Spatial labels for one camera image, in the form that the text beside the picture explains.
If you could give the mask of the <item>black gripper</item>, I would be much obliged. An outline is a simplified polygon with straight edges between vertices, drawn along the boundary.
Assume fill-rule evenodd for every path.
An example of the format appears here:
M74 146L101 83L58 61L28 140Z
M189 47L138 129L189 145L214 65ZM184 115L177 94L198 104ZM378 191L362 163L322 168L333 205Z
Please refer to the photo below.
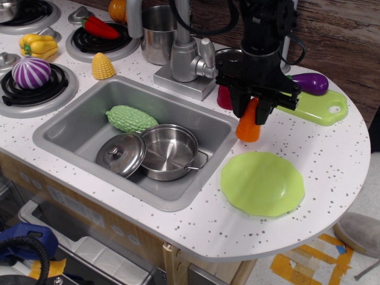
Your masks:
M281 70L282 47L264 53L243 52L240 62L216 62L217 84L230 91L233 113L237 118L244 115L251 97L258 98L255 123L264 125L277 106L295 110L302 88L287 78Z

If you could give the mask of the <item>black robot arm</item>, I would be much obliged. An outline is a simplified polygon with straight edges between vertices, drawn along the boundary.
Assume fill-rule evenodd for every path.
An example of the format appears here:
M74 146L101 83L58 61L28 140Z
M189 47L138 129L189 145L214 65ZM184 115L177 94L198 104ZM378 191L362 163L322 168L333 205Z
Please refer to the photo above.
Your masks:
M241 1L242 60L217 61L216 83L230 91L233 113L241 118L258 99L255 124L263 125L277 106L295 110L302 88L283 74L281 44L297 24L292 1Z

